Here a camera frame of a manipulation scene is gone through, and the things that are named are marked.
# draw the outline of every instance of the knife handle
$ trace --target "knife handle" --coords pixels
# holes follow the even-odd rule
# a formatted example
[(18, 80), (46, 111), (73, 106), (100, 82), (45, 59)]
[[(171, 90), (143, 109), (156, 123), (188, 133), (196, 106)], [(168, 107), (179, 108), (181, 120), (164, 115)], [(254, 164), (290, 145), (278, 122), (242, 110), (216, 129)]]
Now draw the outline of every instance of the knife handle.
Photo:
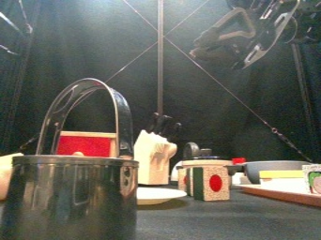
[(172, 131), (167, 136), (167, 141), (171, 143), (173, 141), (173, 139), (176, 138), (179, 132), (181, 130), (181, 124), (180, 123), (175, 123), (173, 127), (172, 127)]
[(164, 126), (165, 124), (168, 123), (168, 121), (171, 120), (171, 117), (167, 116), (167, 115), (161, 115), (157, 117), (156, 119), (156, 124), (155, 124), (155, 129), (153, 129), (153, 134), (159, 134), (163, 129), (164, 129)]
[(145, 131), (147, 131), (147, 133), (151, 133), (151, 132), (155, 130), (157, 118), (159, 118), (159, 114), (157, 114), (157, 112), (155, 112), (155, 113), (152, 114), (151, 119), (149, 119), (149, 122), (148, 122), (148, 124), (147, 124), (147, 126), (145, 126)]

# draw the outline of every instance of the wooden block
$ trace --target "wooden block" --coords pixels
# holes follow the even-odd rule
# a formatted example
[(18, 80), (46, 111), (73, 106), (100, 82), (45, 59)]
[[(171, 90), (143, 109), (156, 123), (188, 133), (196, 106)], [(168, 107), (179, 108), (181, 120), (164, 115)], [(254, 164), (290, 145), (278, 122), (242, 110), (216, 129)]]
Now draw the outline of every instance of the wooden block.
[(192, 196), (195, 200), (230, 199), (230, 177), (226, 167), (192, 168)]
[(72, 155), (81, 152), (88, 157), (116, 157), (115, 133), (61, 131), (57, 155)]
[(192, 196), (193, 185), (192, 185), (192, 168), (185, 169), (185, 192), (188, 196)]
[(187, 192), (187, 171), (183, 168), (177, 169), (177, 189)]

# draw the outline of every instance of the red object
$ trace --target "red object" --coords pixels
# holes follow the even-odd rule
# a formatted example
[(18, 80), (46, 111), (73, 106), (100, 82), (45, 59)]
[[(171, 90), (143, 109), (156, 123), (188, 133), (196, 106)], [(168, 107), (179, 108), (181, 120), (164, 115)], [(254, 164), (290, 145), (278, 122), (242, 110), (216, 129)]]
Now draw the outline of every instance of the red object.
[(210, 177), (210, 189), (216, 192), (220, 190), (222, 186), (223, 186), (223, 181), (220, 176), (216, 174), (212, 175)]
[(243, 157), (236, 157), (231, 159), (232, 165), (240, 164), (246, 162), (246, 159)]
[(99, 137), (60, 136), (57, 155), (81, 152), (88, 157), (111, 156), (111, 139)]

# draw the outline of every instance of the pot rim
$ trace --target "pot rim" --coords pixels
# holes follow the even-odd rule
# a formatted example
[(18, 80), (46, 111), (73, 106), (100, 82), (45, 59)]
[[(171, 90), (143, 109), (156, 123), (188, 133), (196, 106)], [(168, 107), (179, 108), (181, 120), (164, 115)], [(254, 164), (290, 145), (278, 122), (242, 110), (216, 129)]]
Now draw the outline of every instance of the pot rim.
[(119, 157), (78, 157), (61, 155), (24, 155), (12, 158), (12, 165), (20, 164), (53, 164), (53, 165), (112, 165), (137, 167), (135, 160), (121, 159)]

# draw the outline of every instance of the red circle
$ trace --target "red circle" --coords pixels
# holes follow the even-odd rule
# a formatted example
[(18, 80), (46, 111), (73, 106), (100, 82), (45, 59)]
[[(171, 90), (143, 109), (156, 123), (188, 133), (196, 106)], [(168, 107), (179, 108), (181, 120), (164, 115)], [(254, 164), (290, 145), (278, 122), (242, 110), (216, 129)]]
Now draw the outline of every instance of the red circle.
[(188, 177), (184, 176), (184, 179), (183, 179), (183, 183), (184, 183), (184, 185), (187, 184), (187, 182), (188, 182)]
[(219, 175), (212, 175), (210, 177), (210, 189), (212, 191), (219, 191), (223, 186), (223, 181)]

